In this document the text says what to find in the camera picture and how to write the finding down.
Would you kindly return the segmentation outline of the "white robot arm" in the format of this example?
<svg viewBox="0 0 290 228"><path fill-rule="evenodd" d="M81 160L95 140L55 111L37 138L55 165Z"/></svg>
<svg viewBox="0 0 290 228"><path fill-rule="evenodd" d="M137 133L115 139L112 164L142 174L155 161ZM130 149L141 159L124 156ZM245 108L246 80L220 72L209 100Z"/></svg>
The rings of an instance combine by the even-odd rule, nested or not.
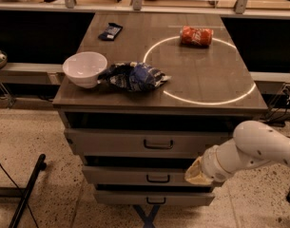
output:
<svg viewBox="0 0 290 228"><path fill-rule="evenodd" d="M290 138L264 123L246 121L235 128L229 141L206 149L184 179L194 185L225 182L238 171L274 162L290 168Z"/></svg>

